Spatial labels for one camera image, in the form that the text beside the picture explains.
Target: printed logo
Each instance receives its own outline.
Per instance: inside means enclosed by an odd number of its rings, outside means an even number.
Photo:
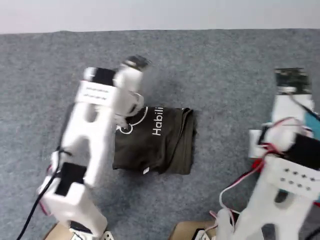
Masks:
[[[121,126],[116,126],[116,131],[120,131],[122,134],[131,134],[132,131],[134,130],[134,126],[140,124],[147,116],[147,113],[148,113],[148,107],[146,106],[145,107],[145,110],[144,110],[144,114],[142,116],[142,118],[135,122],[135,123],[129,123],[128,124],[128,128],[124,128],[124,127],[121,127]]]

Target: gray floor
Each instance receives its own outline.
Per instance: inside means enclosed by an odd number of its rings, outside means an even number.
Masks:
[[[117,240],[165,240],[177,222],[220,209],[219,192],[251,165],[248,130],[269,119],[274,68],[306,68],[320,110],[320,30],[0,35],[0,239],[15,239],[26,220],[83,69],[117,67],[132,54],[153,62],[146,103],[194,109],[197,135],[190,175],[141,176],[112,170],[108,159],[94,197]],[[226,193],[226,204],[243,209],[255,180]],[[314,207],[302,236],[319,216]],[[24,239],[42,239],[53,222],[37,209]]]

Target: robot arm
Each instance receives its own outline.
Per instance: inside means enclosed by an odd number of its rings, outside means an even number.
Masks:
[[[276,74],[280,75],[279,93],[272,123],[264,125],[262,131],[250,131],[249,157],[261,158],[267,152],[263,143],[272,144],[282,154],[265,157],[263,170],[235,229],[228,209],[219,211],[216,240],[263,240],[261,228],[266,224],[275,225],[277,240],[298,240],[300,228],[320,195],[320,162],[316,157],[320,154],[320,141],[306,131],[306,111],[301,107],[314,107],[306,73],[290,68],[277,69]],[[288,193],[286,199],[276,202],[278,193],[283,191]]]
[[[99,182],[114,126],[127,127],[126,117],[135,115],[144,105],[137,91],[148,64],[145,58],[132,56],[117,72],[87,68],[61,139],[61,147],[72,156],[62,152],[58,158],[58,151],[51,156],[53,171],[58,161],[61,169],[42,200],[60,223],[85,239],[98,240],[106,230],[107,219],[92,202],[90,188]],[[90,151],[87,166],[76,163],[84,139]],[[45,178],[42,188],[50,178]]]

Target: folded shirt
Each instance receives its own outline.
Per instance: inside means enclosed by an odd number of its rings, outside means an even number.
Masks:
[[[189,108],[145,107],[117,127],[113,169],[189,174],[194,114]]]

